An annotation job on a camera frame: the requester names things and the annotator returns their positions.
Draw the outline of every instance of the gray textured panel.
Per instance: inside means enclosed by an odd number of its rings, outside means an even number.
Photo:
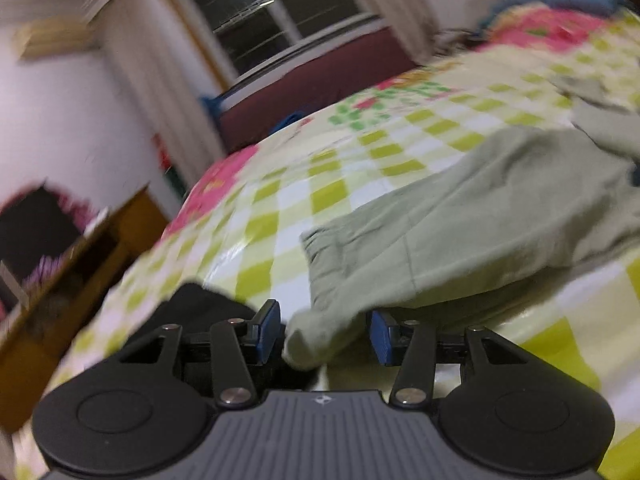
[[[63,480],[50,474],[47,480]],[[377,392],[271,392],[220,416],[189,457],[149,480],[505,480],[449,449],[423,413]],[[596,480],[583,473],[572,480]]]

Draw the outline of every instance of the window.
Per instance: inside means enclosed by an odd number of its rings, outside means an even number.
[[[362,11],[353,0],[194,0],[239,75]]]

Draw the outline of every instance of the controller logo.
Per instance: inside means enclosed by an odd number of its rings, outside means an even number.
[[[321,395],[319,397],[316,397],[314,399],[314,402],[317,402],[318,404],[320,404],[320,406],[325,406],[326,404],[328,404],[332,400],[334,400],[333,397],[329,397],[328,395]]]

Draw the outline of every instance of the green checkered pattern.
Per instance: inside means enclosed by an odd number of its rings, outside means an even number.
[[[549,75],[598,77],[617,102],[635,107],[640,96],[638,38],[638,19],[626,14],[570,56],[523,76],[517,84],[459,91],[434,101],[421,96],[373,128],[352,128],[352,136],[318,153],[239,182],[210,214],[131,267],[75,339],[49,387],[117,350],[184,282],[202,282],[254,307],[276,298],[285,318],[308,307],[302,232],[452,166],[497,130],[518,124],[566,126],[571,101],[548,83]],[[446,92],[437,85],[430,88]],[[327,128],[334,127],[338,121],[330,118],[348,113],[345,109],[342,114],[340,106],[318,112],[314,120],[323,118]],[[634,400],[640,399],[639,269],[640,251],[629,251],[512,317],[486,321],[603,392],[618,424],[603,471],[620,480],[640,478],[633,451],[640,444],[640,400]],[[23,430],[17,451],[19,480],[44,472],[29,428]]]
[[[424,69],[412,71],[419,76]],[[404,110],[411,110],[432,98],[451,93],[451,89],[435,81],[421,80],[407,88],[388,86],[367,88],[320,112],[315,120],[326,116],[334,126],[348,126],[354,132],[377,127]]]

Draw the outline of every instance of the wooden table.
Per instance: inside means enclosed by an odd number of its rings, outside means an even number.
[[[0,426],[7,433],[31,417],[73,338],[166,226],[145,187],[88,237],[80,238],[60,270],[26,306],[15,307],[20,310],[0,342]]]

